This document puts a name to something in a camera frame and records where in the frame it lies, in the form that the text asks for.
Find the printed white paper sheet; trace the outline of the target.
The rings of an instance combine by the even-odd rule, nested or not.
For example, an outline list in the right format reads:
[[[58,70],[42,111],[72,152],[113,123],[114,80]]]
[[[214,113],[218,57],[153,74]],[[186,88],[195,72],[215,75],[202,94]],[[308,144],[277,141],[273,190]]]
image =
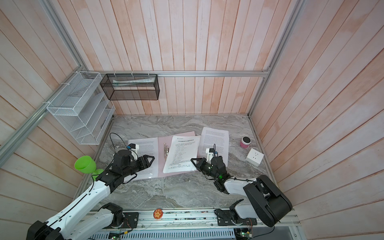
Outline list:
[[[129,140],[129,144],[138,145],[138,156],[141,157],[144,155],[148,155],[149,163],[153,160],[152,158],[150,158],[150,156],[153,156],[155,158],[149,168],[138,172],[138,176],[134,179],[134,181],[156,179],[159,176],[158,138]]]

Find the Chinese printed paper sheet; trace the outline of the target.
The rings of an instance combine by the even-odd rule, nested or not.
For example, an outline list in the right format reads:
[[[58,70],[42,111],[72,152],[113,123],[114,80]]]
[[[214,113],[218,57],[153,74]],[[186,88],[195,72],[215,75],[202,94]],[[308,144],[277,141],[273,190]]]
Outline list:
[[[171,174],[196,170],[191,159],[197,158],[200,138],[200,136],[173,136],[163,173]]]

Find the pink folder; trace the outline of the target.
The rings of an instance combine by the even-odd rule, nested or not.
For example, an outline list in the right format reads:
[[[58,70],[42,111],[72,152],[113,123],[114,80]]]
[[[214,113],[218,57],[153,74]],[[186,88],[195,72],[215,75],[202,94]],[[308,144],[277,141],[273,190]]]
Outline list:
[[[159,149],[159,176],[157,178],[170,177],[178,174],[188,173],[188,172],[178,172],[178,173],[171,173],[171,174],[163,173],[163,168],[166,162],[164,157],[164,143],[166,143],[169,146],[169,151],[170,151],[170,146],[171,146],[173,136],[189,137],[189,136],[196,136],[196,135],[195,135],[195,132],[187,132],[187,133],[172,135],[168,137],[156,137],[158,138],[158,149]]]

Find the white paper stack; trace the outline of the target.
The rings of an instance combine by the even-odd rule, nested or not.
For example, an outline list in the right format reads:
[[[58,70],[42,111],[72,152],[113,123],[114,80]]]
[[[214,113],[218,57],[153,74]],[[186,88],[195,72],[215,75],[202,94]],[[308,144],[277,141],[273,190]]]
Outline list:
[[[198,158],[207,157],[206,149],[213,148],[223,157],[223,162],[228,166],[229,161],[229,132],[204,127],[198,148]]]

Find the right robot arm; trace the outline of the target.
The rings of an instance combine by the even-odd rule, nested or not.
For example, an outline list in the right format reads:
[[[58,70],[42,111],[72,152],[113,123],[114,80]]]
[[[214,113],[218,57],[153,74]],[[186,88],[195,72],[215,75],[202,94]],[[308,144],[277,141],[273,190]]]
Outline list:
[[[209,180],[221,193],[240,195],[242,199],[233,203],[228,210],[216,209],[218,225],[252,224],[257,219],[268,227],[273,227],[293,210],[291,201],[266,175],[255,179],[239,179],[227,172],[223,158],[213,157],[191,159],[194,167]]]

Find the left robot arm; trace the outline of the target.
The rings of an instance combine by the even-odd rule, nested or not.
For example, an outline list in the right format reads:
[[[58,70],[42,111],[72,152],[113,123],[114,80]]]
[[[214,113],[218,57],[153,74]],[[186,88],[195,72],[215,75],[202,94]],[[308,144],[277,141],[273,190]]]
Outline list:
[[[125,178],[137,177],[137,173],[151,167],[156,158],[139,157],[134,150],[120,150],[106,169],[97,176],[91,186],[66,208],[45,222],[36,221],[27,231],[28,240],[86,240],[99,230],[111,227],[120,229],[125,216],[122,207],[108,203],[96,214],[83,218],[103,199],[108,197]]]

